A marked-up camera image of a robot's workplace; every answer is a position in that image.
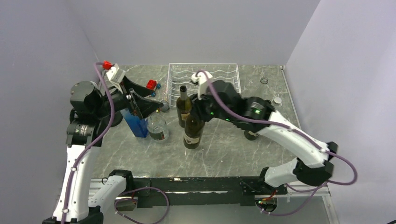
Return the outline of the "dark green wine bottle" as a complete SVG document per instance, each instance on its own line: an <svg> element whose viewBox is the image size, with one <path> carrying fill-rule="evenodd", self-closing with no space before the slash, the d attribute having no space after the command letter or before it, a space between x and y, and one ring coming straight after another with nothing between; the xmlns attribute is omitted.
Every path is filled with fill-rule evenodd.
<svg viewBox="0 0 396 224"><path fill-rule="evenodd" d="M196 149L201 141L205 122L194 116L188 115L185 121L183 143L187 149Z"/></svg>
<svg viewBox="0 0 396 224"><path fill-rule="evenodd" d="M185 85L180 86L180 97L177 99L176 108L178 115L179 125L184 128L187 117L191 111L191 100L187 95L187 87Z"/></svg>

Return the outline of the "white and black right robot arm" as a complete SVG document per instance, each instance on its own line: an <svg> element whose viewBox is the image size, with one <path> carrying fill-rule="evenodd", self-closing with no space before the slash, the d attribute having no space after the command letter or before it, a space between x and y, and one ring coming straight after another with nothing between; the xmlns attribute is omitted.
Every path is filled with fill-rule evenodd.
<svg viewBox="0 0 396 224"><path fill-rule="evenodd" d="M203 122L214 118L230 122L251 135L275 141L296 156L288 163L262 170L258 180L258 189L262 193L269 194L275 188L294 181L317 187L332 177L334 165L327 152L335 153L336 143L324 143L307 136L270 103L259 97L243 98L230 83L217 80L213 86L220 100L238 117L225 111L209 90L190 97L193 116Z"/></svg>

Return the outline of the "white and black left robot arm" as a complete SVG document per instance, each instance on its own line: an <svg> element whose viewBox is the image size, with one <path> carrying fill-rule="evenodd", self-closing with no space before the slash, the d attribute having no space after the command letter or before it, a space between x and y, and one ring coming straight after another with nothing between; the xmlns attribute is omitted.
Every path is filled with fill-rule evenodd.
<svg viewBox="0 0 396 224"><path fill-rule="evenodd" d="M114 170L99 191L89 198L94 163L102 139L117 112L128 109L140 119L147 118L162 106L148 99L153 91L123 78L119 87L102 94L89 81L71 88L70 124L67 127L67 166L61 195L46 224L101 224L104 213L119 195L128 196L134 188L131 171Z"/></svg>

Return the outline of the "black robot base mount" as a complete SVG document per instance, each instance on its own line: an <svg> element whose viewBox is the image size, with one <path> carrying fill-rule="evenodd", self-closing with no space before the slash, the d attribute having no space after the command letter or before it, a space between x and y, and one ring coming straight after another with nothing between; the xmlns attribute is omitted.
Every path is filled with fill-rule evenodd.
<svg viewBox="0 0 396 224"><path fill-rule="evenodd" d="M260 196L286 195L285 186L268 187L258 176L229 177L133 177L129 170L116 169L108 176L126 178L121 197L136 198L138 208L154 206L239 204L254 206Z"/></svg>

